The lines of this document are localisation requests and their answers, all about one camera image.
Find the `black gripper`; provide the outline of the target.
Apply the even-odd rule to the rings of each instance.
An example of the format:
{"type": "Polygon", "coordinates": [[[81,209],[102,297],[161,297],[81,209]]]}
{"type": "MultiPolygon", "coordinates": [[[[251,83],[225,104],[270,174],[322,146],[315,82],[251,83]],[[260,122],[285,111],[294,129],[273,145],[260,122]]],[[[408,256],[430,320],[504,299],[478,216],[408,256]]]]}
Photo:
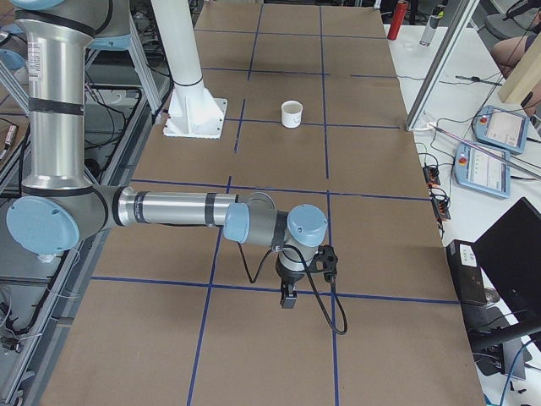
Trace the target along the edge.
{"type": "Polygon", "coordinates": [[[304,271],[292,271],[285,267],[280,261],[276,262],[276,273],[281,279],[281,299],[280,306],[282,308],[293,309],[296,300],[297,292],[295,287],[303,278],[304,271]]]}

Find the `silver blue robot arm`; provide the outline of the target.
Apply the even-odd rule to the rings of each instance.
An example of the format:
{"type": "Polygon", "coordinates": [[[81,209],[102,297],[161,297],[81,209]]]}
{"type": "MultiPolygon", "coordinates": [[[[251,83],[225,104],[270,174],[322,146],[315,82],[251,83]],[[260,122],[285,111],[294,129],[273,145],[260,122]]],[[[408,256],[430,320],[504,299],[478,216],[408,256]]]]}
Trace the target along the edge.
{"type": "Polygon", "coordinates": [[[325,214],[304,204],[279,211],[266,194],[137,191],[85,176],[85,50],[128,34],[125,1],[18,1],[15,20],[28,47],[31,170],[8,208],[15,241],[38,255],[70,250],[113,227],[136,223],[220,227],[237,244],[277,253],[281,306],[290,309],[302,278],[336,280],[337,258],[324,244],[325,214]]]}

